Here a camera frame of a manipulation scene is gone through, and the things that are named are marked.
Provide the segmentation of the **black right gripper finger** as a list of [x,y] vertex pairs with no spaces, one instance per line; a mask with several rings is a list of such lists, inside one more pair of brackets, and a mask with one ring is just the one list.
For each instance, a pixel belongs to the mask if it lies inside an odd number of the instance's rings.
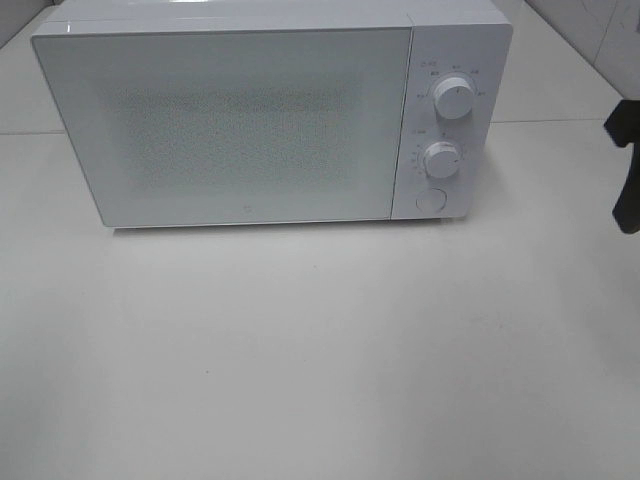
[[621,100],[604,123],[604,129],[618,148],[632,146],[626,181],[612,215],[625,234],[639,232],[639,101]]

